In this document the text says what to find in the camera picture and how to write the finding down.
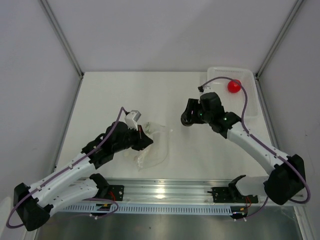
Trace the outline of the clear zip top bag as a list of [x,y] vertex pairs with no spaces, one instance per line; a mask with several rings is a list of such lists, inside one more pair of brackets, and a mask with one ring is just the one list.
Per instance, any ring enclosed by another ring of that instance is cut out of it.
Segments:
[[124,151],[124,159],[136,165],[140,171],[153,168],[166,160],[169,155],[169,141],[171,129],[156,122],[146,122],[142,125],[144,133],[153,143],[144,150],[128,149]]

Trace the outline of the red tomato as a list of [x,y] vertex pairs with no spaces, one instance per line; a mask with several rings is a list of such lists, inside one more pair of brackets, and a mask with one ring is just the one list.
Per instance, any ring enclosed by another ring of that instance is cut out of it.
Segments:
[[229,93],[236,94],[242,89],[242,83],[238,79],[229,81],[227,90]]

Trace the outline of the black round food item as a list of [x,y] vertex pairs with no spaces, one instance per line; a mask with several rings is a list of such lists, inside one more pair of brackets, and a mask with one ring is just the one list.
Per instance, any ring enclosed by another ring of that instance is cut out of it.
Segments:
[[184,121],[183,119],[181,119],[181,123],[185,127],[191,127],[193,125],[193,123],[190,123],[188,121]]

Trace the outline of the white daikon radish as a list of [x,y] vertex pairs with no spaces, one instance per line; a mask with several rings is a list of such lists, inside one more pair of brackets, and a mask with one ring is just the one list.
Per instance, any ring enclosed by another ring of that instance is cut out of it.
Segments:
[[149,169],[155,167],[158,164],[157,148],[154,145],[157,143],[157,130],[154,122],[146,122],[142,125],[144,133],[153,140],[153,144],[140,150],[135,157],[136,164],[139,170]]

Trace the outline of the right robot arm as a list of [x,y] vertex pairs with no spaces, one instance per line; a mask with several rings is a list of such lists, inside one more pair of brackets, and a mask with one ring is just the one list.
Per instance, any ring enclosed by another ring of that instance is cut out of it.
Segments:
[[190,127],[207,124],[225,139],[239,146],[267,173],[266,177],[240,175],[228,184],[228,196],[239,202],[249,195],[266,196],[277,205],[284,205],[306,186],[303,159],[289,156],[255,137],[244,127],[244,121],[234,112],[227,112],[215,92],[199,99],[190,98],[181,114],[181,123]]

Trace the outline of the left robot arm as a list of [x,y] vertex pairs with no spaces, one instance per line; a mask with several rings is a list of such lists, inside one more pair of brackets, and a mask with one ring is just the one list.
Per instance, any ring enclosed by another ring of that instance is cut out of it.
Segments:
[[68,205],[86,199],[108,199],[110,185],[95,171],[116,153],[127,149],[142,151],[153,142],[141,125],[134,129],[124,122],[114,122],[59,171],[31,185],[22,182],[14,188],[13,211],[21,226],[31,232]]

